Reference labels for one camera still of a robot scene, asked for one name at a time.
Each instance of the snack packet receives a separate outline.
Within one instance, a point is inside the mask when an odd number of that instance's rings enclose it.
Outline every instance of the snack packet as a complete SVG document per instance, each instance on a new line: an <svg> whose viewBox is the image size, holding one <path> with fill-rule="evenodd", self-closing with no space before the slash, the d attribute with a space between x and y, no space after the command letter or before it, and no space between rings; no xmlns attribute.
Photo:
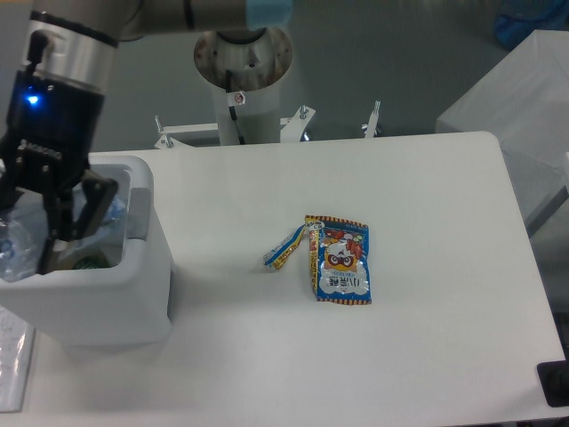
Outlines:
<svg viewBox="0 0 569 427"><path fill-rule="evenodd" d="M274 270L280 270L294 250L299 247L304 234L304 225L283 240L275 249L263 256L263 263Z"/></svg>
<svg viewBox="0 0 569 427"><path fill-rule="evenodd" d="M359 222L307 215L312 289L319 301L372 302L367 267L369 229Z"/></svg>

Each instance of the white container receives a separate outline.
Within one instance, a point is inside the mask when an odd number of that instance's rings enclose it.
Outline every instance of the white container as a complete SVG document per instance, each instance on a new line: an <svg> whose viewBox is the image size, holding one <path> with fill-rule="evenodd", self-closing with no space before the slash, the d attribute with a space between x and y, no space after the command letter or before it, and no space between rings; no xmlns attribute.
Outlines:
<svg viewBox="0 0 569 427"><path fill-rule="evenodd" d="M0 279L0 305L66 345L161 341L172 327L173 264L154 208L152 172L137 157L92 157L91 163L95 172L116 179L128 200L118 264L35 274L13 283Z"/></svg>

